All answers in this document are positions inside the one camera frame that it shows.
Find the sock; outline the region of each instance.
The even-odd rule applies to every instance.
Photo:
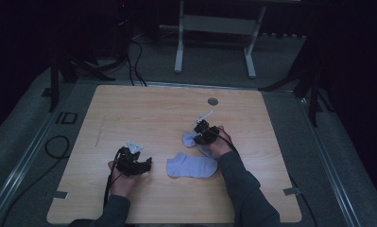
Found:
[[[170,177],[208,178],[217,170],[217,161],[208,157],[188,156],[182,152],[167,160],[167,175]]]
[[[193,147],[196,143],[194,137],[197,136],[197,133],[194,131],[186,132],[182,135],[182,143],[187,147]]]
[[[190,148],[190,147],[193,147],[194,145],[197,145],[197,143],[195,143],[194,141],[194,137],[197,135],[196,132],[194,131],[190,131],[190,132],[186,132],[182,135],[182,143],[187,147],[187,148]],[[214,156],[214,154],[207,148],[203,147],[202,145],[197,145],[197,148],[200,150],[200,152],[202,152],[203,154],[205,154],[206,156],[210,157],[210,158],[214,158],[216,159],[216,157]]]

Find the table leg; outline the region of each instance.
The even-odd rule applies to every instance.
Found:
[[[266,12],[266,7],[261,7],[261,9],[259,10],[257,22],[255,23],[253,27],[253,32],[250,36],[249,46],[244,48],[244,56],[245,56],[245,61],[247,63],[248,76],[252,79],[256,77],[255,67],[253,65],[253,59],[252,59],[252,50],[253,50],[253,46],[255,46],[256,38],[258,37],[259,29],[261,27],[265,12]]]
[[[181,73],[182,71],[182,58],[184,54],[184,43],[182,40],[183,35],[184,35],[183,19],[184,19],[184,1],[180,0],[179,46],[177,47],[176,65],[174,66],[174,72],[176,73]]]

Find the gray sleeve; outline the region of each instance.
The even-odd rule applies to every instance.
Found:
[[[259,181],[245,169],[238,152],[222,155],[218,166],[234,208],[234,226],[280,226],[279,212],[263,195]]]
[[[121,196],[109,196],[108,204],[102,216],[92,222],[89,227],[123,227],[129,215],[130,202]]]

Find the circular hole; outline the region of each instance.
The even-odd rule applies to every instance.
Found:
[[[208,103],[209,103],[209,105],[211,105],[211,106],[215,106],[215,105],[218,104],[218,100],[217,100],[217,98],[215,98],[215,97],[210,97],[210,98],[208,99]]]

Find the cable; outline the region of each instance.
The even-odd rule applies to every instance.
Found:
[[[231,148],[233,151],[238,152],[238,150],[235,148],[235,145],[232,143],[231,137],[230,137],[227,133],[226,133],[226,135],[229,137],[230,141],[226,140],[223,136],[220,136],[219,134],[216,134],[216,133],[214,133],[214,132],[212,132],[212,131],[210,131],[210,130],[208,130],[208,129],[204,129],[204,128],[202,128],[202,129],[205,130],[205,131],[207,131],[207,132],[209,132],[209,133],[211,133],[211,134],[213,134],[213,135],[216,135],[216,136],[219,137],[220,139],[224,140],[224,141],[230,146],[230,148]]]
[[[54,139],[57,139],[57,138],[63,138],[65,141],[66,141],[66,148],[63,152],[63,154],[61,156],[56,156],[56,155],[53,155],[49,152],[47,146],[48,144],[54,140]],[[8,211],[6,212],[5,216],[3,217],[2,219],[2,224],[1,226],[4,227],[5,226],[5,223],[6,223],[6,220],[9,216],[9,213],[12,209],[12,207],[17,203],[17,201],[33,186],[35,185],[35,183],[37,183],[38,181],[40,181],[44,176],[46,176],[47,173],[49,173],[52,169],[54,169],[61,160],[63,159],[66,159],[66,158],[69,158],[70,155],[66,155],[67,151],[68,151],[68,148],[70,148],[70,141],[68,140],[67,137],[63,136],[63,135],[58,135],[58,136],[54,136],[52,138],[50,138],[48,141],[46,141],[45,145],[44,145],[44,151],[46,152],[47,155],[49,155],[50,157],[54,158],[54,159],[57,159],[58,161],[53,164],[49,169],[47,169],[44,174],[42,174],[37,180],[35,180],[35,182],[33,182],[32,184],[30,184],[23,192],[21,192],[21,194],[10,204],[9,208],[8,208]]]
[[[289,177],[289,179],[291,180],[291,182],[294,184],[294,186],[295,186],[296,188],[298,188],[297,183],[294,181],[294,179],[291,177],[291,175],[288,174],[288,177]],[[315,214],[313,213],[313,211],[312,211],[312,209],[311,209],[311,206],[310,206],[309,203],[308,203],[308,200],[305,199],[305,197],[303,196],[303,193],[300,193],[300,196],[302,197],[303,201],[305,202],[306,206],[308,207],[309,213],[311,214],[311,217],[312,217],[312,220],[313,220],[315,226],[318,227],[318,225],[317,225],[317,221],[316,221],[316,217],[315,217]]]
[[[109,177],[108,177],[108,181],[106,182],[105,195],[104,195],[104,197],[103,197],[103,209],[105,209],[106,204],[108,204],[109,191],[110,191],[110,189],[111,189],[111,186],[112,186],[112,185],[114,184],[114,182],[115,182],[118,178],[120,178],[121,175],[122,175],[122,174],[120,174],[116,179],[114,179],[114,181],[111,180],[111,178],[112,178],[112,174],[113,174],[113,172],[114,172],[115,165],[116,165],[117,160],[118,160],[118,158],[119,158],[119,156],[120,156],[120,153],[121,153],[121,151],[120,151],[120,149],[119,149],[119,150],[117,151],[117,153],[115,154],[115,156],[114,156],[113,164],[112,164],[112,166],[111,166],[111,174],[109,175]]]
[[[141,58],[141,55],[142,55],[142,52],[143,52],[143,51],[142,51],[142,46],[141,46],[140,44],[136,43],[136,42],[133,41],[133,40],[131,40],[131,42],[132,42],[133,44],[137,44],[137,45],[139,46],[139,48],[140,48],[140,51],[139,51],[138,58],[137,58],[137,60],[135,61],[134,66],[132,66],[132,63],[131,63],[131,59],[130,59],[130,57],[127,56],[127,62],[129,63],[129,80],[131,81],[132,86],[135,86],[134,81],[133,81],[133,79],[132,79],[132,70],[134,70],[135,76],[136,76],[137,79],[140,81],[141,85],[147,87],[146,82],[145,82],[144,79],[142,78],[141,74],[138,72],[138,61],[139,61],[139,59]]]

